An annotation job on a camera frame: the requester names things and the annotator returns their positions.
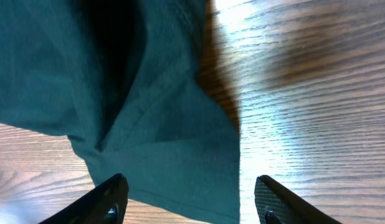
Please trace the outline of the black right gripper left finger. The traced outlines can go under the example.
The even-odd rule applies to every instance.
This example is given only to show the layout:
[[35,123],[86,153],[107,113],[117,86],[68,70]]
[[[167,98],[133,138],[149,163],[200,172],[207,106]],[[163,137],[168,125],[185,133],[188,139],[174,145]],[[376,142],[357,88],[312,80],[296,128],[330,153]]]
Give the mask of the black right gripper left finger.
[[122,224],[128,191],[126,177],[115,174],[39,224]]

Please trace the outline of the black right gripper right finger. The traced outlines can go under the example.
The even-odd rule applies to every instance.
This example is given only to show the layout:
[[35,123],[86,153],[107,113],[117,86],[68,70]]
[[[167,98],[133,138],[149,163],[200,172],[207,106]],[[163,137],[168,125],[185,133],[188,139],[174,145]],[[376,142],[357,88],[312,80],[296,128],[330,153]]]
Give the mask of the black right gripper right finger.
[[257,177],[254,195],[261,224],[341,224],[268,175]]

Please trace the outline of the black t-shirt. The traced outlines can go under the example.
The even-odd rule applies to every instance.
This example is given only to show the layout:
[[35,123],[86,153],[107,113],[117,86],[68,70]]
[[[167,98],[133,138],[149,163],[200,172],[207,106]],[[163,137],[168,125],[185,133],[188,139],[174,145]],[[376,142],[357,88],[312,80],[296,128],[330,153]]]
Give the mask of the black t-shirt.
[[0,1],[0,123],[67,136],[95,184],[237,223],[239,136],[198,85],[204,1]]

